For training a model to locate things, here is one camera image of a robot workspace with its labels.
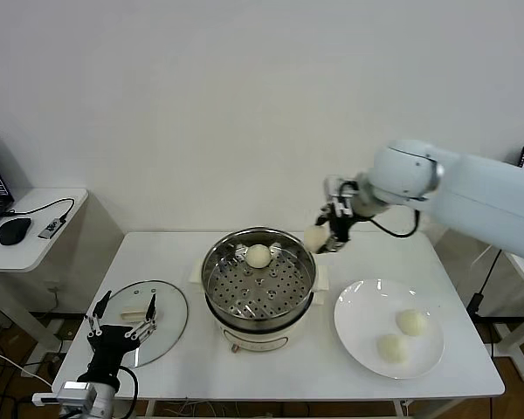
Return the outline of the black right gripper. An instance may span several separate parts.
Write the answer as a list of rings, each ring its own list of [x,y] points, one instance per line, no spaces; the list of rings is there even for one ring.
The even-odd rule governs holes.
[[[349,231],[356,223],[355,213],[349,197],[331,196],[320,208],[317,226],[328,224],[331,236],[321,246],[321,254],[340,251],[349,241]]]

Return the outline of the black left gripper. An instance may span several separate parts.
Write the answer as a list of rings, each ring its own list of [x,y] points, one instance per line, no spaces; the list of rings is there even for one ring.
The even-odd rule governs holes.
[[[107,291],[94,306],[92,314],[86,316],[90,327],[87,340],[93,350],[93,358],[87,366],[87,371],[78,377],[77,382],[92,382],[119,388],[118,371],[124,355],[138,348],[141,344],[139,340],[146,340],[156,329],[156,294],[153,294],[148,304],[145,320],[137,326],[100,326],[111,293],[111,290]]]

